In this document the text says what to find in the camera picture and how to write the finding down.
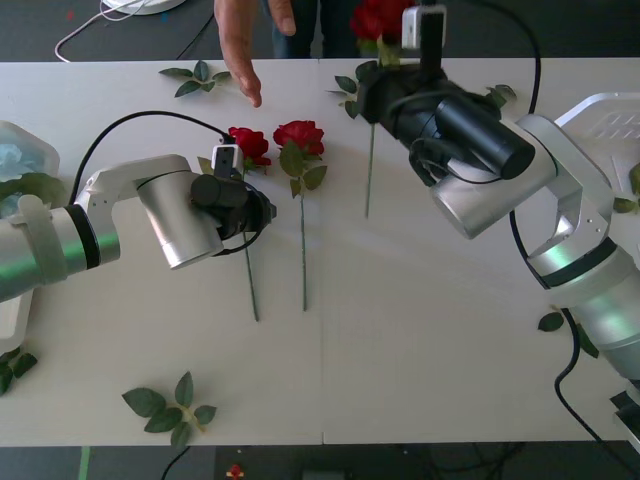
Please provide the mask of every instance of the green tape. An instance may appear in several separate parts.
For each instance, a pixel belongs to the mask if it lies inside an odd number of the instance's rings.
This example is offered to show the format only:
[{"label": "green tape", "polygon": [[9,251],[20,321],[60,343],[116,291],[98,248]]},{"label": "green tape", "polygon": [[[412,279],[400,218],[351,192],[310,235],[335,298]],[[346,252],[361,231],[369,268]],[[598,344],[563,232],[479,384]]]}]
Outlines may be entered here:
[{"label": "green tape", "polygon": [[89,476],[89,458],[91,457],[91,447],[82,447],[80,453],[80,469],[78,470],[78,480],[87,480]]}]

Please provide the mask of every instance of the white cable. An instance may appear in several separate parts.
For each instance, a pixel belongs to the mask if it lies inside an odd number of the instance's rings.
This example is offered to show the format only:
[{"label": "white cable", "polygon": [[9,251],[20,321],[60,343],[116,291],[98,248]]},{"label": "white cable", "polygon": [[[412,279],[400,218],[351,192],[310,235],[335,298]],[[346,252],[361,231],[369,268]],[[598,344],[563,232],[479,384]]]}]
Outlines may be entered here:
[{"label": "white cable", "polygon": [[[140,6],[133,13],[129,13],[127,15],[123,14],[124,16],[120,18],[113,18],[107,15],[107,13],[109,12],[104,10],[104,7],[103,7],[104,3],[102,2],[102,0],[98,0],[98,3],[100,4],[98,8],[100,9],[100,14],[105,20],[109,20],[110,22],[121,22],[123,20],[126,20],[127,18],[130,18],[136,15],[140,10],[142,10],[143,7],[147,5],[147,3],[150,3],[152,0],[139,0],[139,1],[140,1]],[[122,7],[126,7],[126,5],[121,5],[118,7],[118,9]]]},{"label": "white cable", "polygon": [[[140,8],[142,8],[142,6],[144,6],[149,0],[144,0],[142,2],[142,5],[140,6]],[[56,57],[58,57],[60,60],[62,60],[65,63],[71,63],[70,60],[67,60],[66,58],[64,58],[62,56],[62,54],[60,53],[60,48],[62,47],[62,45],[64,45],[65,43],[67,43],[69,40],[71,40],[73,37],[75,37],[76,35],[78,35],[81,31],[83,31],[85,28],[87,28],[89,25],[91,25],[93,22],[95,22],[96,20],[98,20],[100,17],[102,17],[102,15],[104,13],[111,13],[111,12],[115,12],[116,10],[119,10],[123,7],[128,7],[130,5],[133,5],[135,3],[139,3],[140,0],[133,0],[132,2],[129,3],[125,3],[124,5],[120,5],[118,7],[114,7],[114,8],[110,8],[109,10],[105,10],[104,12],[102,11],[102,6],[100,7],[100,13],[98,13],[97,15],[94,15],[93,17],[91,17],[89,20],[87,20],[85,23],[83,23],[80,27],[76,28],[73,32],[71,32],[69,35],[67,35],[66,37],[64,37],[62,40],[60,40],[55,48],[53,49],[53,53],[55,53]]]}]

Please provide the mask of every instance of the rose stem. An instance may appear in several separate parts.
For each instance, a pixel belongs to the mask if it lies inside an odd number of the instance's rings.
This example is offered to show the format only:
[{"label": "rose stem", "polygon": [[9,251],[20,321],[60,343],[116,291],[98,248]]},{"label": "rose stem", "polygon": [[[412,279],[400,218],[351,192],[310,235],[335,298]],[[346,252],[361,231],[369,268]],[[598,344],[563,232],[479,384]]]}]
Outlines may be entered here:
[{"label": "rose stem", "polygon": [[371,177],[373,176],[373,146],[375,143],[376,126],[371,125],[371,140],[369,143],[369,177],[367,179],[367,200],[364,208],[364,218],[369,218],[369,205],[371,203]]},{"label": "rose stem", "polygon": [[[242,169],[242,181],[244,182],[245,170]],[[247,234],[242,232],[242,240],[247,243]],[[253,307],[253,318],[256,322],[260,321],[260,315],[258,314],[258,302],[256,301],[256,290],[253,287],[253,271],[251,270],[251,258],[249,258],[249,249],[244,249],[244,258],[247,264],[247,273],[249,274],[249,288],[251,290],[251,306]]]},{"label": "rose stem", "polygon": [[302,233],[302,311],[307,311],[307,244],[304,235],[304,191],[300,192],[300,232]]}]

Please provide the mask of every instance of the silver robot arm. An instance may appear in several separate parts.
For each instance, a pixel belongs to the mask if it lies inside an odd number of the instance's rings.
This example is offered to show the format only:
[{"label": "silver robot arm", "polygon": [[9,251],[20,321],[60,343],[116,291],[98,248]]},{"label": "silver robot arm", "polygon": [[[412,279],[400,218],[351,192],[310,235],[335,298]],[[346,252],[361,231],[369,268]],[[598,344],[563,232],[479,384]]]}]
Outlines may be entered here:
[{"label": "silver robot arm", "polygon": [[140,197],[171,269],[224,253],[223,240],[260,232],[276,215],[268,199],[231,179],[236,145],[214,150],[216,176],[191,171],[178,155],[96,172],[76,202],[49,210],[34,196],[0,221],[0,302],[120,258],[112,219],[116,202]]},{"label": "silver robot arm", "polygon": [[500,120],[495,104],[449,81],[441,68],[445,17],[442,6],[405,11],[403,46],[420,50],[420,64],[367,73],[359,111],[409,150],[415,173],[469,239],[542,188],[557,198],[551,238],[525,260],[550,302],[569,309],[630,381],[612,401],[616,421],[640,452],[640,272],[609,238],[611,186],[551,120]]},{"label": "silver robot arm", "polygon": [[[549,289],[550,303],[569,308],[620,375],[640,386],[640,272],[609,238],[614,193],[608,179],[554,122],[529,115],[511,126],[536,155],[518,177],[472,185],[447,176],[432,196],[467,238],[474,238],[541,188],[558,200],[552,237],[528,263]],[[465,179],[488,173],[454,162]]]}]

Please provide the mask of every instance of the jeans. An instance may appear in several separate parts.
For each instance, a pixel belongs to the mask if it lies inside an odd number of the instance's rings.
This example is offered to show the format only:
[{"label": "jeans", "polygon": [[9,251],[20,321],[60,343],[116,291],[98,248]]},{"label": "jeans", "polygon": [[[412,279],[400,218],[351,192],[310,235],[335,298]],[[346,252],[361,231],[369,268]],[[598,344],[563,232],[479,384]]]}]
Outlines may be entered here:
[{"label": "jeans", "polygon": [[[349,21],[362,0],[292,0],[296,20],[296,34],[287,37],[273,25],[273,48],[276,58],[311,58],[311,42],[316,31],[316,17],[320,2],[322,53],[324,58],[357,58],[360,51]],[[269,12],[268,0],[263,0]]]}]

